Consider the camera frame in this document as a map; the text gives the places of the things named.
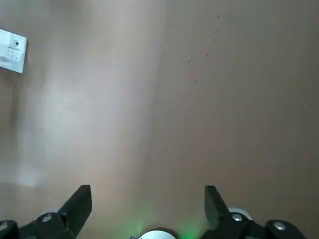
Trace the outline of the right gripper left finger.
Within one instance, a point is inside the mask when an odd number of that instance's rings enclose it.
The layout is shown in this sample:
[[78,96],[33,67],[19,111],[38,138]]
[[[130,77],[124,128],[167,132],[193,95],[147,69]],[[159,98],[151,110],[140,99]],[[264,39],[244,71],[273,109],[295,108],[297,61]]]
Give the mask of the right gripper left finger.
[[0,222],[2,239],[75,239],[92,212],[90,185],[80,186],[56,212],[48,212],[19,227],[13,220]]

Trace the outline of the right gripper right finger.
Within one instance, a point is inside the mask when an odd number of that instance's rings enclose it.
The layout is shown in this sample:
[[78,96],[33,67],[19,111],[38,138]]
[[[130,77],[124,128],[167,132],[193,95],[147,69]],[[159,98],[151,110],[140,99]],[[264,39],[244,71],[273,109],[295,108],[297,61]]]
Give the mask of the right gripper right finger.
[[204,209],[210,229],[206,239],[304,239],[293,224],[283,220],[256,223],[242,212],[231,212],[214,186],[205,187]]

